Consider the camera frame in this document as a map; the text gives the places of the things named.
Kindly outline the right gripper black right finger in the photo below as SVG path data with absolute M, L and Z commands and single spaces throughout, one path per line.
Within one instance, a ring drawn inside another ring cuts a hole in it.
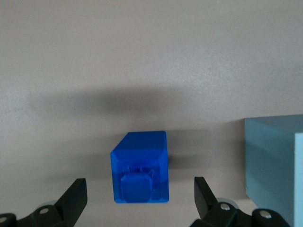
M 200 216 L 193 227 L 251 227 L 252 217 L 228 202 L 219 202 L 204 177 L 194 178 L 195 205 Z

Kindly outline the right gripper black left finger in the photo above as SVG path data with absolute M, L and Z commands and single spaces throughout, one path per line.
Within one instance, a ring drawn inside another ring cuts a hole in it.
M 20 227 L 73 227 L 88 202 L 86 179 L 78 178 L 54 205 L 44 205 L 18 221 Z

